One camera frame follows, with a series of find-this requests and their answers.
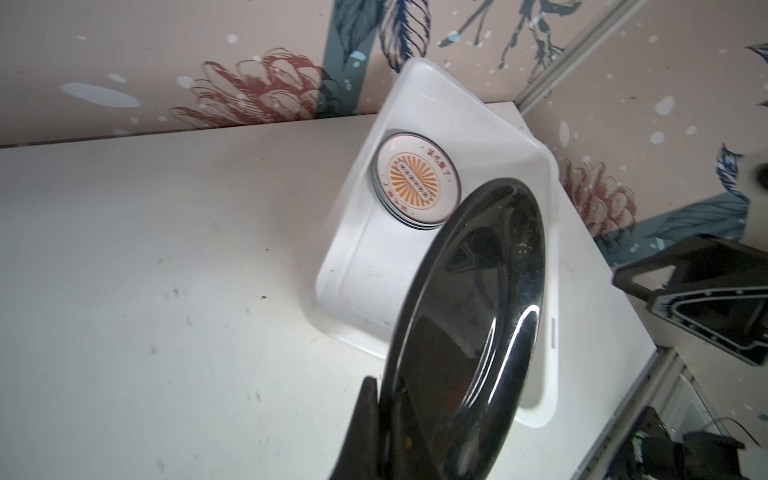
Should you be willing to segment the white plastic bin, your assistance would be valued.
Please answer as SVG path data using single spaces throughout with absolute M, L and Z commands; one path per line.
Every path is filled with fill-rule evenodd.
M 516 419 L 540 428 L 558 396 L 558 207 L 555 160 L 516 109 L 494 113 L 425 59 L 409 60 L 342 186 L 313 255 L 315 324 L 349 345 L 385 357 L 410 284 L 440 227 L 411 228 L 380 203 L 369 165 L 392 131 L 421 134 L 458 170 L 461 200 L 485 182 L 511 177 L 532 191 L 543 217 L 546 279 L 535 355 Z

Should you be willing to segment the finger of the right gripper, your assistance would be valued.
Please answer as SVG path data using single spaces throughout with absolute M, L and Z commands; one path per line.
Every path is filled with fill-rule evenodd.
M 616 269 L 646 310 L 751 366 L 767 364 L 767 254 L 714 235 Z

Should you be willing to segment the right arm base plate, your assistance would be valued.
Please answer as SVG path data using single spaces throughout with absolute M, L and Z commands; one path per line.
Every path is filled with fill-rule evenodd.
M 728 436 L 692 431 L 672 440 L 657 411 L 647 406 L 608 466 L 607 479 L 744 480 L 739 452 Z

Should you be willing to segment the orange sunburst plate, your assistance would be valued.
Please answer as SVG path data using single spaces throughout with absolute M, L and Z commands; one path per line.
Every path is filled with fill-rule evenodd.
M 369 176 L 382 206 L 414 229 L 442 226 L 461 201 L 461 181 L 450 157 L 415 132 L 386 135 L 372 157 Z

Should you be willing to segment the black plate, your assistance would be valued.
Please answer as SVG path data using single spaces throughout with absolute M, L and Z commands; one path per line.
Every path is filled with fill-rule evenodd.
M 386 479 L 483 479 L 510 431 L 544 303 L 542 214 L 520 180 L 475 189 L 403 302 L 380 393 Z

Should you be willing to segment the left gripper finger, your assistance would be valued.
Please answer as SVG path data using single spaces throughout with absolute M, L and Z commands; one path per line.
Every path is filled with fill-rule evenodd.
M 379 403 L 375 377 L 362 381 L 353 414 L 331 480 L 377 479 Z

